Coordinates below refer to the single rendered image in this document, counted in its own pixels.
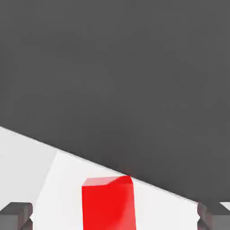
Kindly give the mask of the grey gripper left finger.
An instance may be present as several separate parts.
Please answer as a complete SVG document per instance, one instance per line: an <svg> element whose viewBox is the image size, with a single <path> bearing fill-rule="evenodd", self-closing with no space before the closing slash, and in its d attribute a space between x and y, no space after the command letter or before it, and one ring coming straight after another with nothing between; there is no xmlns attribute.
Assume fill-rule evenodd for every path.
<svg viewBox="0 0 230 230"><path fill-rule="evenodd" d="M0 230L33 230L32 203L10 202L0 210Z"/></svg>

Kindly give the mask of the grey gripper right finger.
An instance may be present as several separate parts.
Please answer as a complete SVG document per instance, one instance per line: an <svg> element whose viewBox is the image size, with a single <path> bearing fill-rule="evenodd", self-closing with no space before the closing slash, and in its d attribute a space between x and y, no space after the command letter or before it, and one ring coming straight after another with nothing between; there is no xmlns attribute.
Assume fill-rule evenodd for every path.
<svg viewBox="0 0 230 230"><path fill-rule="evenodd" d="M230 230L230 210L219 202L199 202L198 230Z"/></svg>

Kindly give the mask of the small red cube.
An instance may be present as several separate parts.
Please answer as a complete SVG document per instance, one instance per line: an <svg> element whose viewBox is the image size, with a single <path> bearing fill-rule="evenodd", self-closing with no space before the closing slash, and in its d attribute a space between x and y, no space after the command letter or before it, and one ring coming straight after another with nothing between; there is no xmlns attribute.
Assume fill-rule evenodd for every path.
<svg viewBox="0 0 230 230"><path fill-rule="evenodd" d="M83 230L137 230L130 176L88 178L81 194Z"/></svg>

